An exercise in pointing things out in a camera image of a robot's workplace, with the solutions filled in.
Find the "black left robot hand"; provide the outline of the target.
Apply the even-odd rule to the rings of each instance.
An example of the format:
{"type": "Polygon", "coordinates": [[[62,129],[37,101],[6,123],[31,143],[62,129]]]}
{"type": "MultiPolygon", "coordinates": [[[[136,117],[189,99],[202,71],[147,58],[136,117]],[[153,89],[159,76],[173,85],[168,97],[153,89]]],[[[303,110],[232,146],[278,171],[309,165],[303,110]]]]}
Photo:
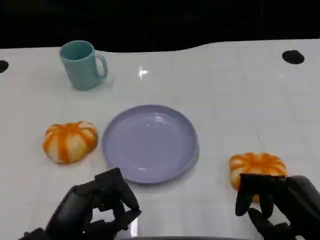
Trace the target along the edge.
{"type": "Polygon", "coordinates": [[[51,240],[113,240],[141,214],[121,170],[112,168],[69,189],[50,218],[51,240]]]}

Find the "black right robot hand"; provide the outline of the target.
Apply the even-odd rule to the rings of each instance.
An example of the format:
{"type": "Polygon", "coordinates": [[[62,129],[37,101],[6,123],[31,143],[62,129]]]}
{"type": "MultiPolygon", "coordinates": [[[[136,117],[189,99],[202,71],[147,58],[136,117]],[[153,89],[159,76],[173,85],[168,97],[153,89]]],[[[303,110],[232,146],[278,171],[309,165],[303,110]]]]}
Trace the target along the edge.
{"type": "Polygon", "coordinates": [[[235,214],[248,214],[265,240],[320,238],[320,193],[305,176],[240,174],[235,214]]]}

